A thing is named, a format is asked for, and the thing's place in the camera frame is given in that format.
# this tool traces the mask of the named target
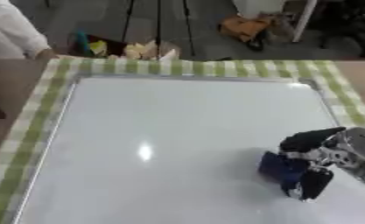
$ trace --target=white sleeve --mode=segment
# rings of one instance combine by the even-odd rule
[[[50,48],[45,36],[9,0],[0,0],[0,32],[32,58]]]

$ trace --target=tripod leg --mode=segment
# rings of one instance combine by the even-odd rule
[[[190,50],[192,51],[192,56],[195,56],[196,55],[196,52],[194,50],[194,44],[193,44],[192,26],[190,24],[190,10],[189,10],[189,7],[187,5],[187,0],[182,0],[182,1],[184,3],[184,12],[185,12],[187,33],[189,35]]]
[[[125,39],[126,39],[126,33],[128,32],[130,18],[131,18],[131,13],[133,12],[133,7],[135,6],[135,2],[136,2],[136,0],[130,0],[130,5],[129,5],[129,8],[128,8],[128,11],[126,12],[126,16],[127,17],[126,17],[125,26],[123,28],[122,42],[125,42]]]
[[[155,38],[157,46],[157,59],[160,59],[160,45],[162,44],[162,0],[158,0],[158,28]]]

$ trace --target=checkered tablecloth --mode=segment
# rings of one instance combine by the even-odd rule
[[[52,60],[0,148],[0,223],[10,223],[78,72],[316,80],[338,121],[365,127],[365,104],[331,61]]]

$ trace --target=whiteboard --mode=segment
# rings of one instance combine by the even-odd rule
[[[94,77],[67,105],[15,223],[365,224],[365,186],[337,168],[309,203],[256,172],[335,125],[307,85]]]

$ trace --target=yellow object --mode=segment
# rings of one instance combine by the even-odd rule
[[[102,40],[89,44],[89,49],[91,49],[96,56],[107,55],[107,43]]]

